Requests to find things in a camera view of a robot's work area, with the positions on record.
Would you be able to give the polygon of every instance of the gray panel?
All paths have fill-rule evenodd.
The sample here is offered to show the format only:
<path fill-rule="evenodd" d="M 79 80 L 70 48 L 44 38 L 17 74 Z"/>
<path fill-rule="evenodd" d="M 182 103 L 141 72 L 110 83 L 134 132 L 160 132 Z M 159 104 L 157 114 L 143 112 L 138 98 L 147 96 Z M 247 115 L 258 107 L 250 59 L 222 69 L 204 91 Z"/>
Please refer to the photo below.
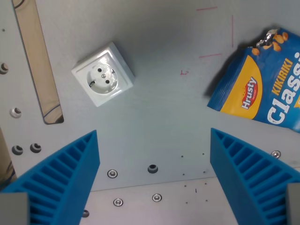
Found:
<path fill-rule="evenodd" d="M 27 193 L 0 194 L 0 223 L 3 225 L 30 224 Z"/>
<path fill-rule="evenodd" d="M 65 122 L 43 123 L 12 9 L 0 2 L 0 27 L 7 30 L 0 34 L 0 61 L 9 66 L 0 77 L 0 125 L 8 148 L 24 149 L 20 156 L 11 154 L 17 175 L 93 129 L 101 165 L 92 190 L 215 176 L 209 163 L 211 127 L 269 153 L 280 150 L 281 160 L 300 166 L 299 134 L 206 107 L 208 88 L 237 44 L 274 23 L 299 30 L 293 17 L 300 2 L 38 0 L 37 6 Z M 111 41 L 136 80 L 126 93 L 96 108 L 71 69 Z M 9 115 L 12 107 L 21 109 L 21 118 Z M 32 153 L 32 143 L 42 151 Z M 151 164 L 158 166 L 156 174 L 148 173 Z M 117 178 L 107 177 L 110 169 L 118 171 Z"/>
<path fill-rule="evenodd" d="M 300 224 L 300 183 L 288 184 L 286 189 L 286 216 L 288 225 Z"/>

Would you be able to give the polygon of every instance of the electrical outlet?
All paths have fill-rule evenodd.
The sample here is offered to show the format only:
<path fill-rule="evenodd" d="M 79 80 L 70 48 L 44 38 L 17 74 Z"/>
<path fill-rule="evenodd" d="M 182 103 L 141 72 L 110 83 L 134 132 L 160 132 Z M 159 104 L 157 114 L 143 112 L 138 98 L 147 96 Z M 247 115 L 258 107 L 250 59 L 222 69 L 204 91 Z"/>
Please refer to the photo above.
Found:
<path fill-rule="evenodd" d="M 100 106 L 133 86 L 134 75 L 111 42 L 72 69 L 95 106 Z"/>

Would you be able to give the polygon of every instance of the blue chip bag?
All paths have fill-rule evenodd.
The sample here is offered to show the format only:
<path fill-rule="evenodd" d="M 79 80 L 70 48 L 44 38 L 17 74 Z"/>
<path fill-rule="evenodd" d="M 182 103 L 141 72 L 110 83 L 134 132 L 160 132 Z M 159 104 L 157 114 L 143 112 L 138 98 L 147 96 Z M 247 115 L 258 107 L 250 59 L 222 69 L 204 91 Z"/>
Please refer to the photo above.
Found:
<path fill-rule="evenodd" d="M 300 133 L 300 37 L 270 30 L 229 65 L 208 107 Z"/>

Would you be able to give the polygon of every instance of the white surface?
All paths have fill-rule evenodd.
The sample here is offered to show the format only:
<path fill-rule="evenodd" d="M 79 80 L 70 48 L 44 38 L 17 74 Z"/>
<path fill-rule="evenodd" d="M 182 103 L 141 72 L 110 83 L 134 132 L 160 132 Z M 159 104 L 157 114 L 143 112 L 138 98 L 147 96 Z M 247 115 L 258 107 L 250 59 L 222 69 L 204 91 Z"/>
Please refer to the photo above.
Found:
<path fill-rule="evenodd" d="M 6 30 L 0 32 L 0 61 L 9 67 L 0 76 L 0 126 L 9 149 L 24 149 L 20 156 L 10 153 L 18 176 L 94 129 L 101 165 L 92 190 L 215 176 L 211 127 L 268 153 L 280 150 L 281 160 L 300 166 L 299 134 L 213 111 L 205 96 L 237 44 L 274 23 L 300 33 L 299 1 L 38 0 L 37 7 L 65 121 L 43 123 L 12 6 L 0 1 L 0 29 Z M 135 84 L 96 108 L 71 69 L 111 41 Z M 215 53 L 222 55 L 199 58 Z M 13 107 L 20 118 L 10 116 Z M 30 151 L 32 143 L 41 145 L 40 153 Z M 156 174 L 148 173 L 151 164 Z M 110 169 L 117 178 L 107 177 Z"/>
<path fill-rule="evenodd" d="M 97 107 L 131 88 L 134 81 L 132 72 L 114 43 L 80 62 L 72 73 Z"/>
<path fill-rule="evenodd" d="M 162 201 L 152 200 L 156 193 Z M 80 225 L 237 225 L 217 178 L 95 191 L 85 209 Z"/>

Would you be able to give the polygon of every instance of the hole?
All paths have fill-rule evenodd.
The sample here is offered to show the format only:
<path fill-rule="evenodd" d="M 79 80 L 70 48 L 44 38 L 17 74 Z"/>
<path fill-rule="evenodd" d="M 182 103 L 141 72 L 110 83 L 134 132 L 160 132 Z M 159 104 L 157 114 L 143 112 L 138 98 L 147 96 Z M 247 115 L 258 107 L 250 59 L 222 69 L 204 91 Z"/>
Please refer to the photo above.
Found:
<path fill-rule="evenodd" d="M 34 143 L 34 144 L 30 145 L 30 150 L 33 153 L 39 153 L 42 150 L 42 148 L 41 148 L 41 146 L 39 144 Z"/>
<path fill-rule="evenodd" d="M 21 155 L 21 154 L 23 153 L 23 148 L 20 147 L 19 145 L 15 145 L 15 146 L 12 147 L 11 151 L 12 151 L 15 155 L 19 156 L 19 155 Z"/>
<path fill-rule="evenodd" d="M 0 74 L 4 75 L 8 73 L 8 66 L 6 63 L 1 63 Z"/>
<path fill-rule="evenodd" d="M 9 110 L 9 114 L 14 118 L 20 118 L 22 116 L 22 112 L 18 108 Z"/>
<path fill-rule="evenodd" d="M 88 217 L 89 215 L 90 215 L 89 211 L 84 210 L 84 211 L 83 211 L 83 214 L 82 214 L 82 217 L 83 217 L 83 218 L 86 218 L 86 217 Z"/>
<path fill-rule="evenodd" d="M 148 172 L 149 173 L 156 173 L 157 171 L 158 171 L 158 166 L 157 165 L 152 164 L 152 165 L 148 166 Z"/>

